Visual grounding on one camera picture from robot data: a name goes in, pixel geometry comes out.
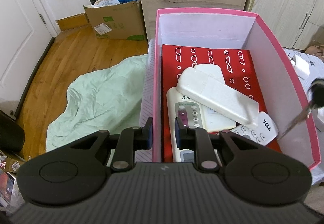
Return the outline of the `white TCL remote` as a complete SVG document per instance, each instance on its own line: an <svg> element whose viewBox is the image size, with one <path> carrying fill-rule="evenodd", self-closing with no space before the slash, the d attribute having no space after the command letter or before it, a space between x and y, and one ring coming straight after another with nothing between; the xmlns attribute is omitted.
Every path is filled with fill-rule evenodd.
<svg viewBox="0 0 324 224"><path fill-rule="evenodd" d="M278 136L278 128L270 116L261 111L258 117L258 127L256 129L249 129L246 126L238 125L231 129L237 135L252 140L258 144L266 146Z"/></svg>

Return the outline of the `silver keys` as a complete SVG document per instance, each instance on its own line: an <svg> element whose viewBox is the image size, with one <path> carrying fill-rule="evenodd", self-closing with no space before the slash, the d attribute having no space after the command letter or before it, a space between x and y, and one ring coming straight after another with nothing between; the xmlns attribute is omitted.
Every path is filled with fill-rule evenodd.
<svg viewBox="0 0 324 224"><path fill-rule="evenodd" d="M285 135L287 135L292 129L294 129L298 124L303 123L305 120L310 118L311 112L314 110L314 105L307 105L287 126L286 130L278 135L277 139L280 140Z"/></svg>

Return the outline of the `pink cardboard box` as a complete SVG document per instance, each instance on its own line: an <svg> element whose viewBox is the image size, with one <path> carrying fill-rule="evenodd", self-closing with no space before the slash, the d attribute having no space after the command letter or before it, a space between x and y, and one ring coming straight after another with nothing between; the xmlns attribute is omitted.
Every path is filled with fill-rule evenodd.
<svg viewBox="0 0 324 224"><path fill-rule="evenodd" d="M162 151L173 161L167 91L188 67L214 64L225 84L259 103L284 131L307 105L302 84L285 51L255 13L221 8L164 8L155 27L153 125Z"/></svg>

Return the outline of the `cream air conditioner remote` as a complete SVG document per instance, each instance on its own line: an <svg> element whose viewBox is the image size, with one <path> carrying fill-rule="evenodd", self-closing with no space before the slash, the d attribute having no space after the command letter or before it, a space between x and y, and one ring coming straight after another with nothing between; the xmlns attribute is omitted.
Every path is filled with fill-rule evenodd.
<svg viewBox="0 0 324 224"><path fill-rule="evenodd" d="M241 125L258 126L259 103L209 74L189 67L180 75L176 89Z"/></svg>

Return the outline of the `white door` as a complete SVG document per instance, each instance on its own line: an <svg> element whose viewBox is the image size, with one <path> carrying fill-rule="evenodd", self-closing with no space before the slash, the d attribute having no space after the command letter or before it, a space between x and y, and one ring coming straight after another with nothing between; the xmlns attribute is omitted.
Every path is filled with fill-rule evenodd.
<svg viewBox="0 0 324 224"><path fill-rule="evenodd" d="M11 119L55 36L40 0L1 0L1 111Z"/></svg>

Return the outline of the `mint green sheet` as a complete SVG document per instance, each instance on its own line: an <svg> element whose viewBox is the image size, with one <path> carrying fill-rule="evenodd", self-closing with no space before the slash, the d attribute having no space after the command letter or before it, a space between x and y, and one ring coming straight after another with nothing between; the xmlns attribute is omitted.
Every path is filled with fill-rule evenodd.
<svg viewBox="0 0 324 224"><path fill-rule="evenodd" d="M47 129L46 150L100 130L118 134L140 119L147 55L79 76L66 92L67 106Z"/></svg>

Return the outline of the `white square charger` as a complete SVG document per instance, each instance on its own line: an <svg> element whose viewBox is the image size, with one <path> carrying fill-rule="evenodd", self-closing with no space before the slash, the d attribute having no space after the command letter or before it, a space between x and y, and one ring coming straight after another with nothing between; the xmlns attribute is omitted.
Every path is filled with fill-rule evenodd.
<svg viewBox="0 0 324 224"><path fill-rule="evenodd" d="M297 76L303 80L309 77L310 75L310 67L309 63L305 61L298 55L294 55L291 59L291 64L297 74Z"/></svg>

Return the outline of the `cardboard box on floor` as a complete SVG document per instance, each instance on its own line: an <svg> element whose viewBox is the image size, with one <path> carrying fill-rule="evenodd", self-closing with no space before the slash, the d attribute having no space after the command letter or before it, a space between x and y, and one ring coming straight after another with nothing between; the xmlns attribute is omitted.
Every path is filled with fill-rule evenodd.
<svg viewBox="0 0 324 224"><path fill-rule="evenodd" d="M85 6L84 10L95 36L99 39L147 39L141 1L98 8Z"/></svg>

